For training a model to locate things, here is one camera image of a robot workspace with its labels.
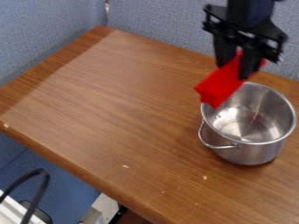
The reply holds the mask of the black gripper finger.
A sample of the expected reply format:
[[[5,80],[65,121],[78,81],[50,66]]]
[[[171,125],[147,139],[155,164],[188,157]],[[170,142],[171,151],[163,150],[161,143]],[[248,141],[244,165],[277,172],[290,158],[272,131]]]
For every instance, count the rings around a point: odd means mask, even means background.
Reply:
[[[240,60],[238,78],[246,80],[253,73],[256,73],[264,64],[264,53],[261,49],[252,44],[240,46],[242,50]]]
[[[221,35],[214,36],[214,52],[218,67],[224,67],[237,55],[237,44]]]

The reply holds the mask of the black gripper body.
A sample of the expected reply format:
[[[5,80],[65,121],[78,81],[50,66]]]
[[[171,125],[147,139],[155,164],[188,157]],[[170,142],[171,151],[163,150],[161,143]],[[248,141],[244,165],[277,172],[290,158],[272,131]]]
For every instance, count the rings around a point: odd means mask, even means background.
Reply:
[[[273,22],[276,5],[285,0],[228,0],[225,6],[204,7],[206,20],[204,30],[232,40],[240,47],[257,46],[264,58],[278,62],[288,34]]]

